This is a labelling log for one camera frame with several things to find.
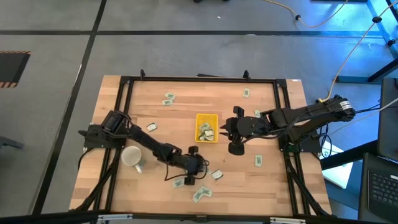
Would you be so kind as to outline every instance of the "paper money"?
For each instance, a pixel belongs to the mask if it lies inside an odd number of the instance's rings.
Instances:
[[[184,179],[178,179],[173,182],[174,188],[182,187],[182,186],[184,186]]]
[[[211,174],[211,176],[213,177],[214,180],[218,180],[222,178],[224,175],[221,170],[216,170],[214,171],[214,173]]]
[[[201,132],[204,132],[205,130],[209,130],[210,129],[210,124],[205,122],[203,125],[199,126],[199,130]]]
[[[173,104],[173,100],[164,100],[162,101],[162,105],[163,106],[168,106],[168,105],[172,105]]]
[[[164,96],[166,96],[167,98],[169,98],[171,100],[175,99],[175,95],[173,93],[170,93],[170,92],[167,92],[166,95],[164,95]]]
[[[147,126],[147,129],[148,129],[148,131],[153,131],[153,130],[157,129],[157,126],[155,123],[152,123]]]
[[[249,88],[245,88],[243,90],[243,97],[249,98],[249,95],[250,95],[250,89]]]
[[[260,111],[259,111],[259,110],[255,110],[255,111],[254,111],[254,116],[255,116],[256,118],[261,118]]]
[[[208,136],[213,136],[213,130],[206,130],[206,131],[205,131],[205,136],[206,136],[206,137],[208,137]]]
[[[254,165],[256,167],[261,167],[262,166],[262,155],[256,155],[256,158],[254,160]]]
[[[208,189],[207,187],[201,186],[200,188],[201,188],[201,192],[204,196],[211,197],[213,195],[213,191]]]
[[[193,202],[198,203],[199,200],[203,197],[203,192],[201,191],[201,188],[199,188],[199,190],[197,190],[194,194],[193,194]]]
[[[205,133],[204,132],[199,135],[199,140],[201,140],[201,141],[205,140]]]
[[[205,140],[214,141],[214,136],[205,136]]]

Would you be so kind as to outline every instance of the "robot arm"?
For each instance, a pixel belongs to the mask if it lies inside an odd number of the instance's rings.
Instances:
[[[199,155],[198,147],[188,148],[188,154],[182,154],[182,150],[169,143],[161,143],[150,137],[142,129],[133,124],[129,116],[120,111],[110,111],[101,125],[80,131],[86,142],[115,142],[120,139],[132,139],[147,149],[153,155],[168,166],[175,166],[184,169],[187,173],[185,185],[194,185],[195,178],[203,168],[205,160]]]
[[[304,106],[302,108],[283,108],[265,111],[260,118],[244,116],[244,110],[234,107],[236,118],[228,118],[220,133],[231,140],[229,152],[235,155],[244,154],[243,144],[254,138],[277,139],[287,138],[288,142],[297,144],[312,131],[335,121],[351,121],[355,110],[346,98],[336,95],[323,103]],[[295,123],[308,121],[300,126]]]

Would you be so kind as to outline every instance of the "yellow container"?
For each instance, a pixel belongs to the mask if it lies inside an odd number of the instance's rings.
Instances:
[[[214,140],[213,141],[201,141],[199,136],[201,134],[199,127],[204,123],[209,123],[213,128]],[[197,114],[197,123],[195,128],[195,141],[203,143],[217,143],[218,142],[218,115],[217,114]]]

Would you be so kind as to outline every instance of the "wooden table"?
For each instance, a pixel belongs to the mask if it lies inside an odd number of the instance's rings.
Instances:
[[[93,115],[95,124],[100,124],[108,111],[113,110],[120,78],[104,76]],[[301,81],[287,80],[287,85],[292,108],[305,106]],[[244,88],[251,89],[249,98],[242,97]],[[168,91],[177,97],[173,105],[162,106]],[[135,168],[120,162],[112,212],[291,216],[285,165],[277,140],[253,139],[246,143],[243,156],[228,153],[228,138],[221,135],[217,144],[195,142],[197,113],[218,114],[218,122],[223,125],[227,118],[235,116],[235,105],[244,108],[246,116],[254,116],[254,110],[274,109],[272,85],[135,81],[129,109],[133,122],[145,132],[148,132],[146,126],[155,122],[158,128],[150,135],[160,142],[176,145],[184,153],[188,152],[189,146],[198,146],[199,153],[210,162],[209,169],[221,169],[224,177],[214,181],[209,175],[197,180],[194,186],[174,189],[172,180],[164,182],[165,164],[156,161],[150,150],[128,140],[128,146],[137,145],[142,149],[146,164],[144,173],[138,174]],[[264,157],[262,167],[254,166],[256,154]],[[94,149],[81,162],[70,208],[79,206],[97,184],[103,155],[104,149]],[[308,153],[301,153],[301,159],[306,186],[323,209],[331,213],[319,161]],[[171,167],[169,176],[182,173],[183,170]],[[201,185],[213,190],[213,196],[203,197],[194,203],[193,194]],[[100,208],[104,208],[107,191],[105,186]],[[296,195],[299,211],[302,212],[297,186]]]

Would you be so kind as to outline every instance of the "concrete floor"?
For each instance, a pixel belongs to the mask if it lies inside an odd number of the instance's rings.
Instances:
[[[91,30],[100,2],[2,0],[0,30]],[[339,6],[310,0],[279,2],[294,8],[308,24],[324,20]],[[383,0],[372,2],[376,9],[386,7]],[[390,31],[396,21],[388,14],[383,23]],[[349,3],[315,30],[364,31],[371,25],[371,18],[365,4]],[[99,29],[309,30],[294,22],[289,11],[260,0],[205,0],[201,4],[189,0],[113,0],[106,5]],[[30,212],[88,38],[0,35],[1,50],[32,51],[18,87],[0,90],[0,135],[25,143],[21,151],[9,147],[0,150],[0,217]],[[301,79],[307,103],[313,103],[327,96],[331,80],[358,40],[238,35],[97,36],[44,212],[68,210],[83,145],[77,131],[85,129],[91,120],[103,75],[138,75],[143,68],[148,76],[206,73],[240,77],[247,69],[254,78]],[[369,76],[392,59],[384,39],[365,38],[341,74]],[[360,110],[377,104],[380,86],[338,83],[333,94],[347,97]],[[330,130],[341,125],[334,123]],[[332,135],[333,144],[347,150],[376,139],[377,126],[377,116],[358,122]],[[339,211],[340,208],[333,210],[344,216]]]

